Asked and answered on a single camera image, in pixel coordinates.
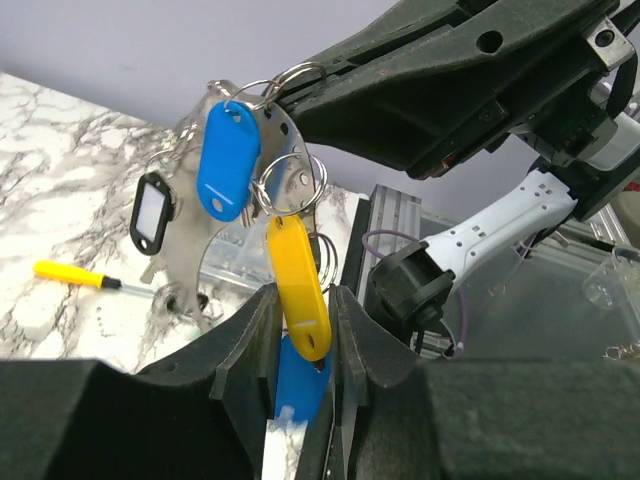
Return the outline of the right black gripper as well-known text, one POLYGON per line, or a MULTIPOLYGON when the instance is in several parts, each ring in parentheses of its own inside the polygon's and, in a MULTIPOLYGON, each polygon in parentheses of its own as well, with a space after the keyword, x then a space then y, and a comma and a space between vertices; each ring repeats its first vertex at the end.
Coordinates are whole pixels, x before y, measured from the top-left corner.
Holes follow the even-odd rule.
POLYGON ((594 163, 622 131, 635 1, 400 1, 278 103, 304 138, 424 179, 511 135, 594 163))

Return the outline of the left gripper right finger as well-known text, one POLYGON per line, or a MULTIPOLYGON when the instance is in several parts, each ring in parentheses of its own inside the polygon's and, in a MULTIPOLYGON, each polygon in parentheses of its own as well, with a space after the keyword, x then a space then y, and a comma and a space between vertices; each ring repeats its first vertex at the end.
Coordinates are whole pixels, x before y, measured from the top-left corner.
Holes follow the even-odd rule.
POLYGON ((635 479, 631 361, 428 360, 331 290, 344 479, 635 479))

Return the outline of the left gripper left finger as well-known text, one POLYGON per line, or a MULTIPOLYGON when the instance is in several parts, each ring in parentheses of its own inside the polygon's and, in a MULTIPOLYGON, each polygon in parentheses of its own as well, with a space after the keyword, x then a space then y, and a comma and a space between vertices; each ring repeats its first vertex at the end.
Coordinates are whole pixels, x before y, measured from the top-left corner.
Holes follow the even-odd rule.
POLYGON ((257 479, 281 336, 267 285, 131 375, 97 360, 1 365, 5 479, 257 479))

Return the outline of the blue tag key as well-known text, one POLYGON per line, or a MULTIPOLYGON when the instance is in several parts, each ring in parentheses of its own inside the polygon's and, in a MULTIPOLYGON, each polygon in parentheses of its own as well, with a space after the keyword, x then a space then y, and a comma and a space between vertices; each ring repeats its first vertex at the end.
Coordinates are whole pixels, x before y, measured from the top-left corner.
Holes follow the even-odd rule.
POLYGON ((196 180, 199 200, 211 217, 232 222, 241 214, 260 153, 260 131, 251 110, 241 102, 215 104, 206 119, 196 180))

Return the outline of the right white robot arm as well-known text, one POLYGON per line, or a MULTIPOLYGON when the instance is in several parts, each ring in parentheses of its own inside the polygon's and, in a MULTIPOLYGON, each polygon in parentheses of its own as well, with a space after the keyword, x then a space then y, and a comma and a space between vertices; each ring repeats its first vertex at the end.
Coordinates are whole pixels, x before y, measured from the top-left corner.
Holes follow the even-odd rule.
POLYGON ((408 342, 496 254, 591 217, 636 178, 638 23, 635 1, 400 1, 276 77, 269 93, 306 140, 414 179, 510 136, 538 155, 511 192, 378 263, 374 320, 408 342))

